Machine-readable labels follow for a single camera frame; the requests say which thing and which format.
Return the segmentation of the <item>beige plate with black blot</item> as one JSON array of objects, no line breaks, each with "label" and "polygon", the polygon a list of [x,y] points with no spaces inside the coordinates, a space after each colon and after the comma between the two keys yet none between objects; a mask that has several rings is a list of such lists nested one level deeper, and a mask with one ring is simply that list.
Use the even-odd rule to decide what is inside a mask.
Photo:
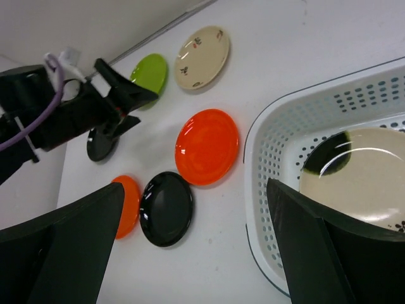
[{"label": "beige plate with black blot", "polygon": [[368,127],[328,137],[304,162],[299,192],[355,219],[404,232],[404,133]]}]

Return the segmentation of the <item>black plate centre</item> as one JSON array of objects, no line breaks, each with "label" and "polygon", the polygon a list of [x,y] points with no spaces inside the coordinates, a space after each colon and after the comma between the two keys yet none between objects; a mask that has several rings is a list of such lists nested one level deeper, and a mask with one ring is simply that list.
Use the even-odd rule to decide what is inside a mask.
[{"label": "black plate centre", "polygon": [[190,227],[194,198],[179,174],[161,172],[146,185],[140,200],[140,227],[149,242],[161,248],[179,242]]}]

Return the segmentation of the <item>orange plate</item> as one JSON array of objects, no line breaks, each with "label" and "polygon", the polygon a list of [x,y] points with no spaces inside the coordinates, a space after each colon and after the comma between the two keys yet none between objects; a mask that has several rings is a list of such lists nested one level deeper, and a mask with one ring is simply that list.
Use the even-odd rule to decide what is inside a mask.
[{"label": "orange plate", "polygon": [[175,164],[190,184],[208,186],[223,178],[239,153],[239,131],[226,112],[210,108],[190,117],[175,143]]},{"label": "orange plate", "polygon": [[116,239],[132,232],[139,218],[140,189],[137,181],[129,175],[120,175],[112,180],[124,188],[124,202]]}]

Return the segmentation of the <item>beige plate with characters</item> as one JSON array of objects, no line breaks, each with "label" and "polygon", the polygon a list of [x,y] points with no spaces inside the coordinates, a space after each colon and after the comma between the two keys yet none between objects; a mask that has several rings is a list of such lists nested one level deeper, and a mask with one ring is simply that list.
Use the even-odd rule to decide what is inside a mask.
[{"label": "beige plate with characters", "polygon": [[174,62],[177,85],[197,90],[208,85],[221,72],[230,53],[230,36],[215,25],[195,31],[180,48]]}]

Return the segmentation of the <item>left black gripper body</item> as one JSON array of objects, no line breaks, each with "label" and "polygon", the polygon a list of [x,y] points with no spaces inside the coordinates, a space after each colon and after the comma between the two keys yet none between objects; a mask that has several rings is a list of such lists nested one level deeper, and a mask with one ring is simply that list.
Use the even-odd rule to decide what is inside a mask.
[{"label": "left black gripper body", "polygon": [[106,139],[115,140],[123,127],[123,85],[114,82],[106,97],[87,82],[71,101],[60,103],[31,133],[35,148],[50,151],[95,129]]}]

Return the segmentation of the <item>black plate left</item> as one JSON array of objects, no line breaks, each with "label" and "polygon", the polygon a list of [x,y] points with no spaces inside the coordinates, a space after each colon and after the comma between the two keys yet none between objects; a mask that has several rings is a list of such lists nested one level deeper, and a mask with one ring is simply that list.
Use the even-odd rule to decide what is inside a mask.
[{"label": "black plate left", "polygon": [[93,128],[87,136],[87,156],[95,163],[107,162],[115,153],[119,141],[119,137],[107,138],[97,128]]}]

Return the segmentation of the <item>orange plate right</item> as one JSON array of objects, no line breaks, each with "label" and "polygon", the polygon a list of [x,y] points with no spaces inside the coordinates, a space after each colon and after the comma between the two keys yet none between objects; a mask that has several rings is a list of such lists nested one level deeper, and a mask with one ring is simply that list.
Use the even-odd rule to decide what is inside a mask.
[{"label": "orange plate right", "polygon": [[190,117],[175,143],[175,164],[190,184],[208,186],[223,178],[239,153],[239,131],[226,112],[210,108]]}]

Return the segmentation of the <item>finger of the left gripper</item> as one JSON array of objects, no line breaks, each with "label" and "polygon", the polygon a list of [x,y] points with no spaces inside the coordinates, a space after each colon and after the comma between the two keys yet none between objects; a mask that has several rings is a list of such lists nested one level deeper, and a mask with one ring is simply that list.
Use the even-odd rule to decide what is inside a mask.
[{"label": "finger of the left gripper", "polygon": [[121,117],[118,120],[108,120],[101,127],[101,134],[108,139],[116,139],[139,123],[141,120],[131,115]]},{"label": "finger of the left gripper", "polygon": [[110,85],[105,99],[110,101],[114,108],[130,113],[158,99],[158,94],[129,81],[102,58],[95,61],[94,68]]}]

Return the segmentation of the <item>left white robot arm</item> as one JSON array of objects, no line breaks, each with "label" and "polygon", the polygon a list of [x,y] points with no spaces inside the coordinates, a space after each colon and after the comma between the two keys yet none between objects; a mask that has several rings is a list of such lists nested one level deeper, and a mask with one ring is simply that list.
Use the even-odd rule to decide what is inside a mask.
[{"label": "left white robot arm", "polygon": [[65,101],[66,65],[50,53],[44,61],[1,72],[1,182],[25,162],[39,162],[37,149],[51,151],[84,133],[90,160],[104,160],[120,136],[140,123],[130,112],[158,99],[98,58],[94,67],[110,86],[107,96],[84,77]]}]

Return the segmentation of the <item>white perforated plastic bin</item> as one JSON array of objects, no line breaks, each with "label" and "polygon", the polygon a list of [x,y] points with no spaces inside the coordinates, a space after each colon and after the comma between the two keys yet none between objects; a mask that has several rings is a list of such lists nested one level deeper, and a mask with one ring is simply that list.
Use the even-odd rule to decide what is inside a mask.
[{"label": "white perforated plastic bin", "polygon": [[286,94],[255,119],[244,146],[246,234],[269,283],[289,295],[273,231],[266,185],[297,189],[310,152],[334,133],[355,127],[404,130],[404,59],[398,58]]}]

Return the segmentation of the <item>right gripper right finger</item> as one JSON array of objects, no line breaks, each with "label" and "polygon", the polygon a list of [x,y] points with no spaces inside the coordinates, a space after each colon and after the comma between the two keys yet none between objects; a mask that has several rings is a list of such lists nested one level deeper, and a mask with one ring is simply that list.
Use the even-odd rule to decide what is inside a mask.
[{"label": "right gripper right finger", "polygon": [[292,303],[404,303],[404,233],[367,224],[270,179]]}]

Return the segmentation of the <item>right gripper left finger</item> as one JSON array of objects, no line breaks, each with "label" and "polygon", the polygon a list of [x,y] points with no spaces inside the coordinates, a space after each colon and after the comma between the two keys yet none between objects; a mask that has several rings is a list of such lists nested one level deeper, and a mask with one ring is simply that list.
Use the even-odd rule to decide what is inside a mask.
[{"label": "right gripper left finger", "polygon": [[112,183],[1,230],[1,303],[95,303],[123,202]]}]

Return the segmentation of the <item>orange plate left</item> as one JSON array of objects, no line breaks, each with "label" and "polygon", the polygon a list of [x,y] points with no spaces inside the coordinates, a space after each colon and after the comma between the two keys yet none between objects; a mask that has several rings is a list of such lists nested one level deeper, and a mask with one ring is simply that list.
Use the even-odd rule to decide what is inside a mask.
[{"label": "orange plate left", "polygon": [[129,175],[120,175],[112,180],[124,188],[124,202],[116,239],[132,232],[139,218],[140,189],[137,181]]}]

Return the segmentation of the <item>green plate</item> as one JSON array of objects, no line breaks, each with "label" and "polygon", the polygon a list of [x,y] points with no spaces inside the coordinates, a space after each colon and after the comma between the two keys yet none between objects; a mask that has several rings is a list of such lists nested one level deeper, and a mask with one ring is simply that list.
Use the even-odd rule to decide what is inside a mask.
[{"label": "green plate", "polygon": [[167,77],[168,64],[165,58],[161,54],[151,53],[138,62],[130,75],[130,81],[156,93],[160,98]]}]

